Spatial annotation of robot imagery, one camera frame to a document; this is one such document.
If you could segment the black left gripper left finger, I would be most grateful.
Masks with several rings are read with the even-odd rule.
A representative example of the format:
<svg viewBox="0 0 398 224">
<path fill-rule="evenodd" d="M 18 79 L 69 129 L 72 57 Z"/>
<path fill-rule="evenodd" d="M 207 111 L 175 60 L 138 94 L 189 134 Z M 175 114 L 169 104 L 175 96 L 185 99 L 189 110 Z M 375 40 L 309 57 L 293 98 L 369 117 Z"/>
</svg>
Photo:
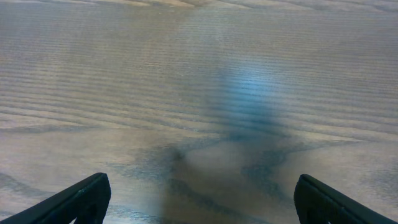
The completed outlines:
<svg viewBox="0 0 398 224">
<path fill-rule="evenodd" d="M 1 224 L 102 224 L 111 187 L 105 173 L 95 173 Z"/>
</svg>

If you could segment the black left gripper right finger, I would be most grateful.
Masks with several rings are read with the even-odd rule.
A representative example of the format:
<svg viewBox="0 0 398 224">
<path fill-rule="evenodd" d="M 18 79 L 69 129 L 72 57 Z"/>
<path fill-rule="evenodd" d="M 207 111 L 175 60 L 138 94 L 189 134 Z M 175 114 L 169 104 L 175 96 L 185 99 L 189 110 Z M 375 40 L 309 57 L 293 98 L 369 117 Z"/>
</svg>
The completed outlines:
<svg viewBox="0 0 398 224">
<path fill-rule="evenodd" d="M 397 224 L 308 174 L 295 186 L 300 224 Z"/>
</svg>

